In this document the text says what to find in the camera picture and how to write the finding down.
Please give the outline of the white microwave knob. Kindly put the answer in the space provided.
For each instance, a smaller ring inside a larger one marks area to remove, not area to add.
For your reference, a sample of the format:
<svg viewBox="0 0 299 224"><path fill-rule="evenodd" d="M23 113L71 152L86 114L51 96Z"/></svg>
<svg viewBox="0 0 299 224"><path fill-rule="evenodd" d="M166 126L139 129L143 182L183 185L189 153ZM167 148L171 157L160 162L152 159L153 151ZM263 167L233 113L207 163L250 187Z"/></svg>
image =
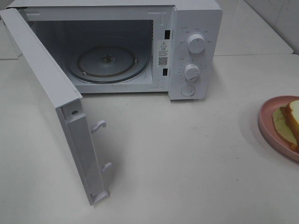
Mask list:
<svg viewBox="0 0 299 224"><path fill-rule="evenodd" d="M194 80L200 77L199 66L195 64L188 64L184 67L183 70L184 77L187 81Z"/></svg>
<svg viewBox="0 0 299 224"><path fill-rule="evenodd" d="M188 50L193 54L199 54L205 49L206 38L201 33L193 33L187 38Z"/></svg>

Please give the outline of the pink round plate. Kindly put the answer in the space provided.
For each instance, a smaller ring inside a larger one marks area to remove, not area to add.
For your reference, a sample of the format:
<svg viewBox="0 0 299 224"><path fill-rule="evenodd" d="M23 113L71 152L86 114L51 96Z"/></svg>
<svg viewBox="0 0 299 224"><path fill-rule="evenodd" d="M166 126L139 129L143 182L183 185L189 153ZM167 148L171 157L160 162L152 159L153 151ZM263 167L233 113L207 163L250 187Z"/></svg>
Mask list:
<svg viewBox="0 0 299 224"><path fill-rule="evenodd" d="M277 96L270 98L260 107L258 115L259 130L264 139L273 149L296 162L299 162L299 154L292 151L289 148L289 144L276 132L273 121L273 113L276 109L283 105L287 105L288 103L298 99L298 96Z"/></svg>

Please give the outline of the white microwave oven body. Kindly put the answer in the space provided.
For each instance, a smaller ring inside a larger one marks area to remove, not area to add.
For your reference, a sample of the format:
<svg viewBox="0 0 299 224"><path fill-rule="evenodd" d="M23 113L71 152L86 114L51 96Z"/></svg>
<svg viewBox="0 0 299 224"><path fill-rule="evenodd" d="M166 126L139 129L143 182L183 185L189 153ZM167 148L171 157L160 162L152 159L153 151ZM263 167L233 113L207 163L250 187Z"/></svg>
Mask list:
<svg viewBox="0 0 299 224"><path fill-rule="evenodd" d="M172 100L202 99L222 19L214 0L15 0L17 9L80 94L166 92ZM205 49L188 50L187 38L201 33ZM74 77L65 61L97 46L146 52L149 64L138 76L111 84ZM184 67L199 66L200 77L187 81ZM185 97L184 86L195 87Z"/></svg>

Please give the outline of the round door release button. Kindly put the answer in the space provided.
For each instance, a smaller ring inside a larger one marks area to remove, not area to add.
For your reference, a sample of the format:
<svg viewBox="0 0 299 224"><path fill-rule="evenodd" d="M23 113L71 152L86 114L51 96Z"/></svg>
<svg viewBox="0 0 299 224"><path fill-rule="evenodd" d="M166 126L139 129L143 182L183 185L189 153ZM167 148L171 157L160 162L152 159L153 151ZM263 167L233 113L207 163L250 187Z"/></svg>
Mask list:
<svg viewBox="0 0 299 224"><path fill-rule="evenodd" d="M184 86L181 89L181 94L185 97L191 97L195 94L195 87L191 85Z"/></svg>

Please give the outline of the white bread sandwich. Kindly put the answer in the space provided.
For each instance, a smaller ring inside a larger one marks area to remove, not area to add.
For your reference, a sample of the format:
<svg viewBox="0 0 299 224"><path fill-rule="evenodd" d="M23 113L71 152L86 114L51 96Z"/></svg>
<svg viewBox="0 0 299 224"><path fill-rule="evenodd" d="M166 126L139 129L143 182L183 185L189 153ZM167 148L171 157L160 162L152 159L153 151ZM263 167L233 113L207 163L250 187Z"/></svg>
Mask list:
<svg viewBox="0 0 299 224"><path fill-rule="evenodd" d="M299 101L276 109L272 115L274 128L290 150L299 152Z"/></svg>

